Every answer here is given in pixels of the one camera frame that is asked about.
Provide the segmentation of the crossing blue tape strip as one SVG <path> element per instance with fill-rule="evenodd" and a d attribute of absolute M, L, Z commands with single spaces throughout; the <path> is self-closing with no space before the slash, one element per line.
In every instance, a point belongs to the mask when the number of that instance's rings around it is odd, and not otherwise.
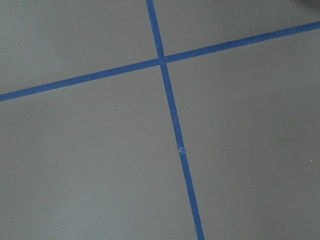
<path fill-rule="evenodd" d="M 161 33 L 159 28 L 156 27 L 154 31 L 155 33 L 154 37 L 155 37 L 156 50 L 157 52 L 160 53 L 160 57 L 158 58 L 4 93 L 0 95 L 0 101 L 5 102 L 5 101 L 17 99 L 17 98 L 22 98 L 26 96 L 31 96 L 31 95 L 35 95 L 43 92 L 60 89 L 60 88 L 65 88 L 65 87 L 83 84 L 86 82 L 91 82 L 91 81 L 95 81 L 103 78 L 108 78 L 111 76 L 121 75 L 121 74 L 135 72 L 135 71 L 146 69 L 146 68 L 155 67 L 160 64 L 160 59 L 163 59 L 166 63 L 173 63 L 181 60 L 195 58 L 202 55 L 222 52 L 229 49 L 234 49 L 234 48 L 243 47 L 246 45 L 256 44 L 264 41 L 269 41 L 272 39 L 287 37 L 287 36 L 305 33 L 309 31 L 315 31 L 319 29 L 320 29 L 320 23 L 316 21 L 312 23 L 307 23 L 299 26 L 262 33 L 254 36 L 249 36 L 241 39 L 227 41 L 219 44 L 214 44 L 206 47 L 201 47 L 201 48 L 165 56 Z"/>

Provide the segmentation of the long blue tape strip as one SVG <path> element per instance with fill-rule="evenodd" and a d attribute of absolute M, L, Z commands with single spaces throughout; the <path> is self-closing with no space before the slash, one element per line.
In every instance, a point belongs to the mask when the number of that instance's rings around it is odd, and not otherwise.
<path fill-rule="evenodd" d="M 192 174 L 190 171 L 190 166 L 188 162 L 188 156 L 185 149 L 183 134 L 181 130 L 179 115 L 176 107 L 174 92 L 172 88 L 172 83 L 170 79 L 170 74 L 164 55 L 163 42 L 161 37 L 161 32 L 159 28 L 159 23 L 157 19 L 156 9 L 154 2 L 152 0 L 146 1 L 147 11 L 149 15 L 149 21 L 152 29 L 153 39 L 155 43 L 155 48 L 157 52 L 158 63 L 161 70 L 163 85 L 165 89 L 165 94 L 167 98 L 168 108 L 170 112 L 172 127 L 174 131 L 175 141 L 177 145 L 177 150 L 180 158 L 180 163 L 183 171 L 184 181 L 186 185 L 186 190 L 188 194 L 190 209 L 193 217 L 194 227 L 198 240 L 205 240 L 205 235 L 202 228 L 201 216 L 198 208 L 196 193 L 194 189 L 194 184 L 192 180 Z"/>

